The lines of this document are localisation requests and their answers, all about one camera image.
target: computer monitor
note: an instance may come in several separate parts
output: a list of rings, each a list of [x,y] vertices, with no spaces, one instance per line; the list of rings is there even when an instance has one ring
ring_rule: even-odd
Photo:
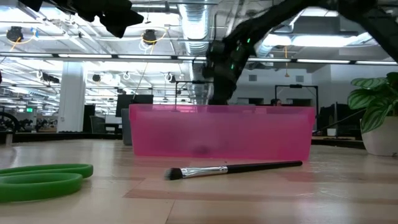
[[[154,104],[153,95],[118,95],[118,103],[116,104],[116,117],[122,116],[122,109],[128,109],[130,104],[142,103],[142,104]]]

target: black brush handle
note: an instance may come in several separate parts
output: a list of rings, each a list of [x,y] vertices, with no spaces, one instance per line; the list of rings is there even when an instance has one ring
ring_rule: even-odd
[[[302,161],[288,161],[288,162],[268,162],[262,164],[238,164],[238,165],[227,165],[228,174],[235,174],[239,172],[250,172],[267,169],[278,169],[284,167],[295,167],[301,166]]]

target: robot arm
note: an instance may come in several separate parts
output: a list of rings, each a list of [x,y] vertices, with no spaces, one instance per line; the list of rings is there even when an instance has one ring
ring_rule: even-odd
[[[273,27],[309,6],[338,11],[357,22],[398,62],[398,23],[378,8],[375,0],[285,0],[262,16],[242,22],[222,41],[210,44],[203,67],[203,76],[214,78],[214,94],[209,104],[227,104],[249,56],[256,54],[254,44]]]

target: pink plastic bin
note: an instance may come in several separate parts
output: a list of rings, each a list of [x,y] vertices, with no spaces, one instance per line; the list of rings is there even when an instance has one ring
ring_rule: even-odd
[[[130,105],[137,156],[307,160],[313,108]]]

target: table surface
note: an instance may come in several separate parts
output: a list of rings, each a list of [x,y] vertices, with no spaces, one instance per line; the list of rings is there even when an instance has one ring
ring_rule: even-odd
[[[52,163],[95,168],[73,195],[0,204],[0,223],[398,223],[398,160],[360,149],[313,146],[302,167],[163,179],[170,167],[247,162],[258,161],[134,157],[121,141],[106,140],[0,147],[0,168]]]

